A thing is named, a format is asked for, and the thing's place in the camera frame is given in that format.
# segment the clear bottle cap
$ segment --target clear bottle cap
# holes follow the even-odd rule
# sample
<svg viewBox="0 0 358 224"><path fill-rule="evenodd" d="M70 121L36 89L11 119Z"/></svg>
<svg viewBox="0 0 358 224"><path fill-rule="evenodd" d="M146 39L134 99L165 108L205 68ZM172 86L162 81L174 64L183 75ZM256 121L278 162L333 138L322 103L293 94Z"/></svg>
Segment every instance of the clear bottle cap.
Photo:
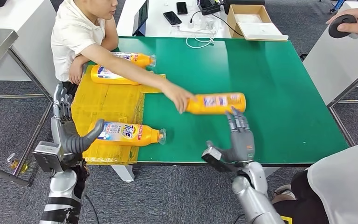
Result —
<svg viewBox="0 0 358 224"><path fill-rule="evenodd" d="M6 165L12 165L14 163L14 157L16 156L16 153L10 154L10 156L6 159Z"/></svg>
<svg viewBox="0 0 358 224"><path fill-rule="evenodd" d="M156 67L156 55L150 55L150 64L151 67Z"/></svg>
<svg viewBox="0 0 358 224"><path fill-rule="evenodd" d="M158 142L161 145L164 145L166 141L166 130L165 128L161 129L158 131Z"/></svg>

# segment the smartphone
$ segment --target smartphone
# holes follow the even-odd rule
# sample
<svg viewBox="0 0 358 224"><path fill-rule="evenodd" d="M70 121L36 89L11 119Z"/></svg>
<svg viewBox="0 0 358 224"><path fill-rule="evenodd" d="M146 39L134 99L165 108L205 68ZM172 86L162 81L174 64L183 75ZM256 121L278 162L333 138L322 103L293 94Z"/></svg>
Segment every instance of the smartphone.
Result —
<svg viewBox="0 0 358 224"><path fill-rule="evenodd" d="M186 15L187 14L187 6L186 2L177 2L176 10L178 11L178 15Z"/></svg>
<svg viewBox="0 0 358 224"><path fill-rule="evenodd" d="M182 21L173 11L163 13L163 15L171 25L178 25L182 23Z"/></svg>

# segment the white t-shirt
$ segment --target white t-shirt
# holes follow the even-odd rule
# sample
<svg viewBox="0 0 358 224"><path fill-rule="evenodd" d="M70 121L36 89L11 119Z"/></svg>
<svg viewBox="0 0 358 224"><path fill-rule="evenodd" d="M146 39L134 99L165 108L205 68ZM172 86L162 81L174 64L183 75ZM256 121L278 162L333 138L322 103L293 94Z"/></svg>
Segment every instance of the white t-shirt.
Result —
<svg viewBox="0 0 358 224"><path fill-rule="evenodd" d="M330 224L358 224L358 145L313 164L308 181Z"/></svg>
<svg viewBox="0 0 358 224"><path fill-rule="evenodd" d="M94 43L101 45L105 38L105 20L98 18L98 23L99 26L92 23L73 0L64 0L60 5L51 34L51 50L58 80L69 81L69 67L82 50Z"/></svg>

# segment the power strip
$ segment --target power strip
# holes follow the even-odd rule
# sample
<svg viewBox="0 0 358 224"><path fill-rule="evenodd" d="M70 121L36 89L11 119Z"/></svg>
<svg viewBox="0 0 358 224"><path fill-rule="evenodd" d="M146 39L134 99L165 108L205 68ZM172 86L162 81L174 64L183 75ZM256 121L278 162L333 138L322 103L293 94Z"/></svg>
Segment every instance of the power strip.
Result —
<svg viewBox="0 0 358 224"><path fill-rule="evenodd" d="M202 29L199 26L194 26L190 28L188 24L182 23L179 26L179 31L181 32L187 32L187 33L195 33L195 34L207 34L207 35L213 35L216 33L216 29L208 30L208 29Z"/></svg>

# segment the gray carpet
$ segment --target gray carpet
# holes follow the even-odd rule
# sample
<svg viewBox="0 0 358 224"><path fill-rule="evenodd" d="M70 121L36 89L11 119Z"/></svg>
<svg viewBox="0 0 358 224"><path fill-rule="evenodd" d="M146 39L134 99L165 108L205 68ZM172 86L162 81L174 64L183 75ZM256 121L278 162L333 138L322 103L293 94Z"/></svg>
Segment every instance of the gray carpet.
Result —
<svg viewBox="0 0 358 224"><path fill-rule="evenodd" d="M51 0L55 9L62 0ZM276 26L289 35L298 54L315 44L330 17L327 0L267 0L267 10ZM124 1L115 15L119 20ZM28 82L0 82L1 94L33 93ZM358 98L358 89L351 98ZM18 157L34 131L47 101L40 99L0 99L0 168L10 170L5 158ZM337 105L341 119L358 143L358 105ZM52 141L47 122L38 141ZM25 179L34 178L31 187L22 188L0 180L0 224L35 224L47 201L49 179L29 157ZM89 166L87 194L95 205L102 224L230 224L241 208L231 192L232 174L220 174L210 167L135 166L136 180L125 183L109 166ZM282 168L268 178L269 194L290 182L302 168ZM82 224L96 223L88 201L84 200Z"/></svg>

